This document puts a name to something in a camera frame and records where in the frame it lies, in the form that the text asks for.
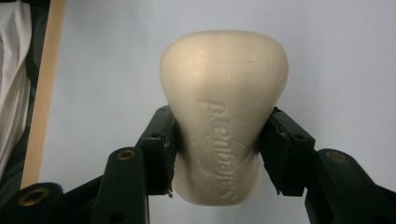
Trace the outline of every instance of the wooden frame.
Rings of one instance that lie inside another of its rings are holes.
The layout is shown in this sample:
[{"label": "wooden frame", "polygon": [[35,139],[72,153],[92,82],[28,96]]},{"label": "wooden frame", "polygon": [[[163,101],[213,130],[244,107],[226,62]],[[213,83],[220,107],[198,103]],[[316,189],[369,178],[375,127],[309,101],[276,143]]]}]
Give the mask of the wooden frame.
[{"label": "wooden frame", "polygon": [[50,104],[58,61],[64,21],[65,0],[51,1],[45,36],[40,74],[35,94],[35,108],[32,118],[29,143],[23,169],[21,188],[38,182],[41,159],[46,138]]}]

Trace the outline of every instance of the white cloth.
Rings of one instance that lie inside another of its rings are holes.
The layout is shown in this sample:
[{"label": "white cloth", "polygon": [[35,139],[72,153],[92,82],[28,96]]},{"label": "white cloth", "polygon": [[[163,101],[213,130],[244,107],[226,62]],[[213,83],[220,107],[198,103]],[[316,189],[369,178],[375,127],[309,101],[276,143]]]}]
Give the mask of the white cloth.
[{"label": "white cloth", "polygon": [[21,138],[29,104],[25,58],[32,36],[30,6],[0,4],[0,179]]}]

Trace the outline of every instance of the soap bar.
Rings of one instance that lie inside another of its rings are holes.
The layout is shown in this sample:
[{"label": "soap bar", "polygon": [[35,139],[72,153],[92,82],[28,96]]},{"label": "soap bar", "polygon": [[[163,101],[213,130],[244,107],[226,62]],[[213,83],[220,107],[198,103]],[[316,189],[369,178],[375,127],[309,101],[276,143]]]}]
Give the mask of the soap bar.
[{"label": "soap bar", "polygon": [[288,76],[285,51],[245,31],[184,35],[161,60],[180,129],[173,188],[189,203],[233,205],[262,182],[257,137]]}]

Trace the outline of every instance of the dark fabric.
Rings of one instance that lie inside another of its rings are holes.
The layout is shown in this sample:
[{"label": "dark fabric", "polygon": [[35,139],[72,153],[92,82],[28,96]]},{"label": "dark fabric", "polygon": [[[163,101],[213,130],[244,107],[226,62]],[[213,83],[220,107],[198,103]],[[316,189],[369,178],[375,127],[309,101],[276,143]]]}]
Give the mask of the dark fabric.
[{"label": "dark fabric", "polygon": [[44,37],[47,28],[48,10],[42,7],[31,6],[32,40],[26,56],[27,76],[31,80],[29,108],[26,119],[26,128],[18,144],[13,148],[8,159],[6,169],[0,182],[0,209],[7,200],[20,190],[23,165],[29,140],[30,125],[32,123],[33,107],[35,104],[35,90],[41,64],[41,55],[44,46]]},{"label": "dark fabric", "polygon": [[[0,0],[0,3],[16,2],[17,0]],[[30,4],[30,6],[41,7],[46,10],[50,9],[50,0],[22,0],[22,2]]]}]

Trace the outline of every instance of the white wall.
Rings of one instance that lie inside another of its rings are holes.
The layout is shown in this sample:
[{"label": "white wall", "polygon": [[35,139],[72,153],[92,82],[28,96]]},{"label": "white wall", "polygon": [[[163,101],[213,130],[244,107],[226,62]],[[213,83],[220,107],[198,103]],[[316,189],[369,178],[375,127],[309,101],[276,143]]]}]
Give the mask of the white wall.
[{"label": "white wall", "polygon": [[[164,49],[201,30],[270,35],[290,61],[278,103],[317,139],[396,190],[396,2],[69,0],[40,181],[75,188],[134,146],[156,108]],[[248,202],[201,207],[150,198],[151,223],[308,223],[303,198],[276,196],[265,174]]]}]

